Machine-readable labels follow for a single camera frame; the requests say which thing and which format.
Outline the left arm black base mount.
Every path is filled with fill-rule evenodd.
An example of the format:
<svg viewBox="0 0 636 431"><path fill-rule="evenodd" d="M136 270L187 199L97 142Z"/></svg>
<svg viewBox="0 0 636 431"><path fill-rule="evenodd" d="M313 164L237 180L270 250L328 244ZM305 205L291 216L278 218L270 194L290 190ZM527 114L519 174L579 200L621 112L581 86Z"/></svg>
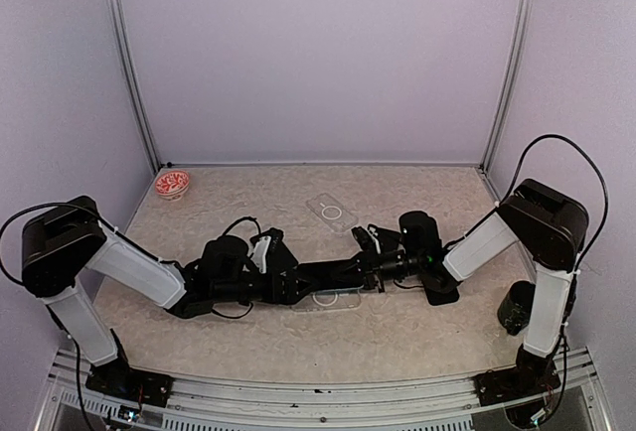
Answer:
<svg viewBox="0 0 636 431"><path fill-rule="evenodd" d="M107 364L90 366L86 388L111 397L134 401L138 405L165 408L174 378L168 374L132 367L119 337L114 330L110 331L117 347L117 356Z"/></svg>

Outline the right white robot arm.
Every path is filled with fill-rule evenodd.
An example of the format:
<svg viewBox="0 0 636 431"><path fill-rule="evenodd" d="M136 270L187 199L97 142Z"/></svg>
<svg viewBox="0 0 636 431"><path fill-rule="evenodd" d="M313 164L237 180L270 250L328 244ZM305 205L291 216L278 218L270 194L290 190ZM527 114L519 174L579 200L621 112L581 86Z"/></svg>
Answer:
<svg viewBox="0 0 636 431"><path fill-rule="evenodd" d="M364 287L368 277L382 280L416 275L424 288L451 294L510 246L522 244L536 268L533 305L523 342L524 351L535 357L512 367L508 384L517 394L532 393L547 378L547 366L540 358L555 349L565 317L570 284L589 225L585 207L527 179L449 246L442 245L435 219L423 211L405 213L398 223L397 249L384 251L374 237L370 249L337 267L334 277L339 287Z"/></svg>

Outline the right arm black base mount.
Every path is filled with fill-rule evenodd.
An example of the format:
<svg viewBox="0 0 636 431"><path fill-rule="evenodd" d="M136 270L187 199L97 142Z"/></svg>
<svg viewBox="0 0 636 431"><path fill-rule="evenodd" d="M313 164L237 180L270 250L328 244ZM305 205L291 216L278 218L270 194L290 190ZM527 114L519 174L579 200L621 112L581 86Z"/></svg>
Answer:
<svg viewBox="0 0 636 431"><path fill-rule="evenodd" d="M504 403L559 388L555 354L539 357L520 346L513 366L476 374L472 380L480 405Z"/></svg>

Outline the large black teal-edged phone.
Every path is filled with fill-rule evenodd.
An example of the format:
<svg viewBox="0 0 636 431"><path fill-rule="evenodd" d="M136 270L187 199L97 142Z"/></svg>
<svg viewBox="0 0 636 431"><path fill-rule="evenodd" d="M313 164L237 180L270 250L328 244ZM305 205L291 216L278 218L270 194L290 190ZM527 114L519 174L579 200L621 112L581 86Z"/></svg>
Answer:
<svg viewBox="0 0 636 431"><path fill-rule="evenodd" d="M340 289L360 289L360 288L339 288L332 280L332 271L334 267L339 264L340 261L348 260L333 260L333 261L320 261L320 262L308 262L301 263L296 267L297 274L306 274L316 277L321 281L320 291L328 290L340 290Z"/></svg>

